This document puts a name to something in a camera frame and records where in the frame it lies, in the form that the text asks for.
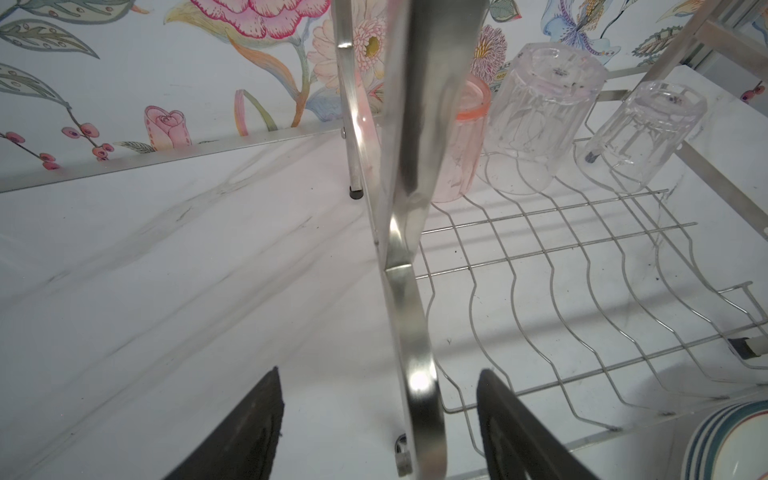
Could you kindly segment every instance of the wall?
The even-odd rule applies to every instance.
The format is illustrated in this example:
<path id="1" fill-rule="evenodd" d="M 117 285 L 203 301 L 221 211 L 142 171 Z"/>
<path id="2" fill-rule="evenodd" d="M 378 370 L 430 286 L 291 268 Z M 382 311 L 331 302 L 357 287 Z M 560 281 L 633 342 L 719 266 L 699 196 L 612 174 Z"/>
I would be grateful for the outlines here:
<path id="1" fill-rule="evenodd" d="M 339 116 L 330 0 L 0 0 L 0 176 L 109 161 Z M 700 4 L 494 0 L 472 71 L 492 89 L 528 42 L 655 60 Z M 374 111 L 386 0 L 355 0 Z"/>

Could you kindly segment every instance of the plate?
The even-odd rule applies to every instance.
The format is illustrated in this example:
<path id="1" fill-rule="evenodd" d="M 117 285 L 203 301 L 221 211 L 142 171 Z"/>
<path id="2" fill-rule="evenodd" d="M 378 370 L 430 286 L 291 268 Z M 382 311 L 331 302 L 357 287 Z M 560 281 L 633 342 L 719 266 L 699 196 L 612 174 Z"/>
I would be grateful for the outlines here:
<path id="1" fill-rule="evenodd" d="M 768 480 L 768 400 L 723 407 L 696 429 L 682 480 Z"/>

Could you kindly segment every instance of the black rubber foot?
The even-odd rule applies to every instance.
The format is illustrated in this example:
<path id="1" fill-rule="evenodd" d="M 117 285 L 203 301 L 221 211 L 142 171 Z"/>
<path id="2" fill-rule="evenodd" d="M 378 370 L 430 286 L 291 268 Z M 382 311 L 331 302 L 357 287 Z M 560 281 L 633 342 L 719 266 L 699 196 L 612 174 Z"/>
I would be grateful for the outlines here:
<path id="1" fill-rule="evenodd" d="M 755 352 L 752 351 L 749 345 L 746 344 L 746 341 L 748 340 L 747 337 L 741 338 L 741 339 L 728 339 L 728 343 L 730 343 L 730 349 L 733 350 L 734 353 L 736 353 L 738 356 L 740 356 L 744 360 L 749 359 L 755 359 L 759 355 L 756 355 Z"/>

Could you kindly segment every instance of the dish rack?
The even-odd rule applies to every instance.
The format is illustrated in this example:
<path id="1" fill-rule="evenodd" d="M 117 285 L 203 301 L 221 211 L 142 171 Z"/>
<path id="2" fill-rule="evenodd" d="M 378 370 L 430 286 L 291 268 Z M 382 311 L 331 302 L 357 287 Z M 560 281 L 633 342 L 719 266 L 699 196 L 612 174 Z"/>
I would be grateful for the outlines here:
<path id="1" fill-rule="evenodd" d="M 768 77 L 765 49 L 745 53 L 727 28 L 766 6 L 747 3 L 706 0 L 644 80 L 665 78 L 699 42 Z M 446 419 L 460 419 L 466 446 L 484 455 L 472 398 L 483 368 L 571 451 L 768 391 L 765 357 L 730 351 L 768 336 L 766 311 L 750 281 L 704 276 L 689 232 L 697 224 L 673 215 L 670 189 L 610 194 L 570 164 L 544 193 L 513 197 L 488 185 L 481 159 L 470 194 L 430 204 L 467 73 L 456 59 L 470 58 L 486 8 L 391 8 L 380 144 L 355 66 L 351 2 L 332 6 L 350 196 L 367 199 L 399 360 L 400 474 L 445 477 Z M 598 101 L 628 93 L 603 91 Z M 768 238 L 768 215 L 688 143 L 678 156 Z"/>

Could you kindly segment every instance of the drinking glass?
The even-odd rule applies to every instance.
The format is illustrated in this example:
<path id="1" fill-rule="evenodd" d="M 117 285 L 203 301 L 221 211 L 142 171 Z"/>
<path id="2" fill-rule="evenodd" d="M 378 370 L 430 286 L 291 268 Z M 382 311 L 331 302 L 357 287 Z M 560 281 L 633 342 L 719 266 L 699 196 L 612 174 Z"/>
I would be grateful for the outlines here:
<path id="1" fill-rule="evenodd" d="M 488 113 L 488 182 L 510 194 L 544 190 L 607 77 L 587 51 L 559 43 L 524 46 Z"/>
<path id="2" fill-rule="evenodd" d="M 605 189 L 637 193 L 705 113 L 707 99 L 689 87 L 645 81 L 577 152 L 576 165 Z"/>
<path id="3" fill-rule="evenodd" d="M 491 90 L 488 85 L 480 78 L 469 75 L 445 150 L 433 202 L 451 202 L 469 191 L 480 160 L 485 120 L 490 107 Z"/>

